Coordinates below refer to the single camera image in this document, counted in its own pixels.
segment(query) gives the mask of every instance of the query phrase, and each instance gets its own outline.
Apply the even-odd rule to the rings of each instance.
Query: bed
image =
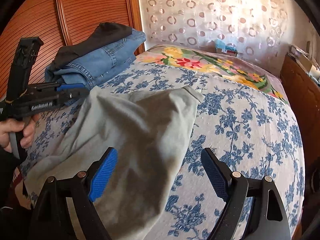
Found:
[[[296,118],[280,81],[230,56],[158,45],[138,55],[124,72],[101,85],[106,93],[159,91],[189,85],[205,96],[198,106],[190,144],[172,185],[165,210],[145,239],[207,239],[224,207],[200,161],[210,147],[233,171],[250,178],[271,176],[283,200],[293,234],[304,195],[304,156]],[[54,154],[81,105],[44,112],[35,141],[21,165],[23,177]],[[37,195],[28,192],[31,201]],[[248,219],[247,199],[235,239]]]

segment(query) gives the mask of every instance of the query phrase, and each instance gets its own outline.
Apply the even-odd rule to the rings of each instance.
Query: folded jeans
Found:
[[[59,70],[53,71],[47,66],[45,81],[82,83],[91,90],[125,70],[135,60],[133,53],[145,40],[143,32],[132,29],[128,37],[77,58]]]

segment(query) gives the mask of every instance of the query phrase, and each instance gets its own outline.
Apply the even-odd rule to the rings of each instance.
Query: blue gripper pad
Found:
[[[118,152],[116,149],[112,149],[91,179],[90,191],[88,194],[88,198],[91,202],[94,202],[97,198],[102,196],[117,161]]]
[[[205,173],[207,173],[207,176],[217,196],[219,198],[222,198],[224,202],[227,202],[228,200],[227,181],[224,179],[219,168],[214,163],[214,161],[210,158],[209,154],[206,152],[205,149],[203,149],[201,152],[201,163],[205,170]]]
[[[71,88],[85,88],[84,84],[76,83],[76,84],[62,84],[61,86],[57,87],[57,91],[67,90]]]

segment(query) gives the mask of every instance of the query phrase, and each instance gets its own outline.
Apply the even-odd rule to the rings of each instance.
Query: finger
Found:
[[[26,148],[26,146],[33,141],[33,134],[28,137],[23,137],[20,141],[21,147]]]
[[[5,148],[3,148],[6,152],[12,153],[11,143]]]
[[[27,149],[27,148],[31,147],[31,146],[32,146],[32,143],[33,143],[33,142],[30,142],[30,143],[27,144],[24,148]]]
[[[24,122],[15,119],[7,119],[0,122],[0,135],[8,132],[20,132],[24,127]]]
[[[36,123],[33,119],[30,119],[29,124],[23,129],[23,136],[28,137],[33,135],[36,131]]]
[[[32,117],[33,121],[35,121],[35,122],[38,122],[38,121],[39,121],[39,118],[40,118],[40,114],[35,114],[35,115]]]
[[[4,133],[4,134],[0,135],[0,145],[1,145],[1,147],[3,149],[5,149],[6,147],[9,146],[9,144],[10,144],[9,134],[8,133]]]

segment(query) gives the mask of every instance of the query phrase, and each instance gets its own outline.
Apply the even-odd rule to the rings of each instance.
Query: wooden furniture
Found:
[[[320,156],[320,87],[289,55],[285,56],[280,79],[298,121],[307,168]]]
[[[0,36],[0,98],[21,37],[39,36],[44,45],[30,83],[44,82],[44,69],[58,49],[84,41],[100,22],[117,22],[142,31],[138,0],[26,0]],[[144,51],[141,45],[136,54]]]

